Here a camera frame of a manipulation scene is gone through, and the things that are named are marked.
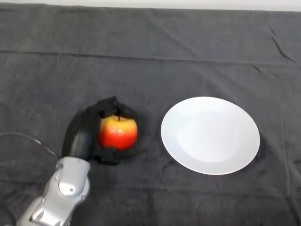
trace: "apple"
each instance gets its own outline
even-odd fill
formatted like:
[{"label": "apple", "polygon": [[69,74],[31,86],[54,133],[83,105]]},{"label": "apple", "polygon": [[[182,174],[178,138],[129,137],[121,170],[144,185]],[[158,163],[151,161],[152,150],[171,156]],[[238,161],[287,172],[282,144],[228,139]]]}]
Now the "apple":
[{"label": "apple", "polygon": [[101,146],[115,147],[119,150],[132,146],[138,136],[138,127],[134,119],[112,115],[102,119],[98,133]]}]

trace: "robotic arm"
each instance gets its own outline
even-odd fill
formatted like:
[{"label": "robotic arm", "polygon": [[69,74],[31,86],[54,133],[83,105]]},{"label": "robotic arm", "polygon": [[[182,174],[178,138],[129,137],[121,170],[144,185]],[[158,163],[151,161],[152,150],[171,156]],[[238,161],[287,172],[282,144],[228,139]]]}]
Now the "robotic arm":
[{"label": "robotic arm", "polygon": [[65,133],[62,158],[57,162],[54,175],[47,182],[43,196],[37,198],[18,220],[17,226],[68,226],[76,206],[90,190],[87,174],[88,161],[117,165],[128,151],[101,148],[96,144],[101,118],[113,114],[137,119],[137,113],[111,97],[79,111]]}]

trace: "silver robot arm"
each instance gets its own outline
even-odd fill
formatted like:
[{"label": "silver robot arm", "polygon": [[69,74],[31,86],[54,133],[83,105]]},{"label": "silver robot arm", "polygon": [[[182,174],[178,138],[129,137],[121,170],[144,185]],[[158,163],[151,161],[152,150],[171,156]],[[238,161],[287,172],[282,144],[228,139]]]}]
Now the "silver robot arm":
[{"label": "silver robot arm", "polygon": [[74,157],[64,157],[47,182],[43,196],[35,199],[17,222],[17,226],[67,226],[76,206],[90,190],[87,174],[90,163]]}]

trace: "black wire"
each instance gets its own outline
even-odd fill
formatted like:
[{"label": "black wire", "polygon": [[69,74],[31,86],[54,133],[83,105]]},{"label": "black wire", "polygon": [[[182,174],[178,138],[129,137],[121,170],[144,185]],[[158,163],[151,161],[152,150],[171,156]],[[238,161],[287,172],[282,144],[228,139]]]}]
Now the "black wire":
[{"label": "black wire", "polygon": [[50,153],[51,155],[54,155],[57,159],[60,159],[61,156],[59,154],[57,154],[56,152],[54,152],[53,150],[51,150],[49,147],[47,147],[44,143],[42,143],[41,141],[39,141],[38,139],[25,134],[25,133],[20,133],[20,132],[4,132],[4,133],[0,133],[0,137],[4,137],[4,136],[21,136],[21,137],[25,137],[28,138],[36,143],[38,143],[39,145],[41,145],[42,147],[45,148],[45,150]]}]

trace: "gray tablecloth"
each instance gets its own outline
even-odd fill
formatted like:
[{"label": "gray tablecloth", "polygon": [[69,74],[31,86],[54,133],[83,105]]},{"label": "gray tablecloth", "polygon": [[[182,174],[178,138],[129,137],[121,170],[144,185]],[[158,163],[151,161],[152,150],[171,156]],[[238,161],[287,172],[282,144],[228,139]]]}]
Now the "gray tablecloth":
[{"label": "gray tablecloth", "polygon": [[[117,96],[144,118],[140,153],[92,165],[74,226],[299,226],[300,24],[287,12],[0,5],[0,132],[60,153],[77,110]],[[253,117],[261,147],[247,167],[203,175],[167,153],[164,114],[197,96]],[[0,138],[0,200],[16,217],[55,162],[28,139]]]}]

